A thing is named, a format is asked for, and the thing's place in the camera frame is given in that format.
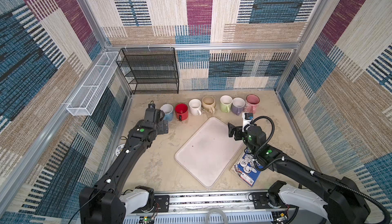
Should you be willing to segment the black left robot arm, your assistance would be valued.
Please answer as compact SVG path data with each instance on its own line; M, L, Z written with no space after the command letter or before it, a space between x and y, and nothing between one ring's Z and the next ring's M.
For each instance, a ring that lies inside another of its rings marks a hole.
M122 151L107 172L93 187L85 187L81 191L81 223L121 224L128 214L136 210L149 212L154 209L154 189L138 186L127 194L122 191L143 153L151 147L158 135L168 133L168 122L164 116L164 112L151 102L144 118L129 131Z

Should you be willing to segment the white mug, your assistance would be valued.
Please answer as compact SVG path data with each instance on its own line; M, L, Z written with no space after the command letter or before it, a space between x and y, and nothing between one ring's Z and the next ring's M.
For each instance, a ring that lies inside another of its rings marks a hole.
M202 102L199 99L192 99L189 102L189 110L190 113L194 116L201 116L202 115Z

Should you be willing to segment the pink cartoon mug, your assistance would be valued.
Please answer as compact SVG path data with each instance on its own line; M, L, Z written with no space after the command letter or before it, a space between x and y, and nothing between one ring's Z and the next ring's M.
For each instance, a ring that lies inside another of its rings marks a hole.
M260 103L260 98L257 95L249 94L246 97L246 105L244 111L247 113L255 114L259 103Z

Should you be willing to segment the light blue mug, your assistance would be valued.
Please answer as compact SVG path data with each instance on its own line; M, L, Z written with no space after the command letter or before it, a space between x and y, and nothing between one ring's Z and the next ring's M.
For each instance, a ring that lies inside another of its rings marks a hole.
M160 108L164 112L164 120L171 122L174 117L174 108L171 104L164 104Z

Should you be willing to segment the light green mug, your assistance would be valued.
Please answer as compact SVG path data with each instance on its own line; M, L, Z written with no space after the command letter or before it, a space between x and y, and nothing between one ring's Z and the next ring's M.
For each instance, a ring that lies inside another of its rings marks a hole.
M229 113L231 112L231 105L233 102L233 98L229 95L223 95L220 98L220 110L223 113Z

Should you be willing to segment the red mug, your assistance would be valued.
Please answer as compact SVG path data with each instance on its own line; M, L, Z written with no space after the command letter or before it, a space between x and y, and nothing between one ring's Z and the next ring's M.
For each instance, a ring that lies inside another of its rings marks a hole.
M188 106L184 103L179 103L175 106L175 115L179 121L185 121L188 118Z

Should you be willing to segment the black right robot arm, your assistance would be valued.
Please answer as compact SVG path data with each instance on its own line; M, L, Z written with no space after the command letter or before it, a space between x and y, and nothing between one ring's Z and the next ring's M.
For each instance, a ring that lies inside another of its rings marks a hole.
M244 143L253 157L253 167L259 172L269 169L285 175L305 187L299 189L284 181L276 181L267 193L271 207L294 205L315 213L332 224L363 224L371 213L368 203L372 203L383 213L381 223L391 222L391 215L385 206L360 192L351 179L325 175L269 145L275 130L272 129L266 135L256 122L266 119L274 126L271 118L253 118L252 113L245 113L244 116L241 126L228 124L228 136Z

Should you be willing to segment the beige speckled ceramic mug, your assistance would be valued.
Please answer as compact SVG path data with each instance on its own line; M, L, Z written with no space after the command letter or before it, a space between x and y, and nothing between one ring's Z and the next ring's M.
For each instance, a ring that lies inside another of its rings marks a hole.
M202 108L205 112L215 114L215 99L212 96L205 96L202 99Z

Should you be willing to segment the lavender purple mug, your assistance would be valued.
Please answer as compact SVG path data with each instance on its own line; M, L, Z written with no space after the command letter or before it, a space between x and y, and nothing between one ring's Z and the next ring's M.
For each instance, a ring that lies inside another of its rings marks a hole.
M246 102L244 99L242 99L240 97L234 98L232 101L232 104L231 104L232 113L239 116L243 112L245 105L246 105Z

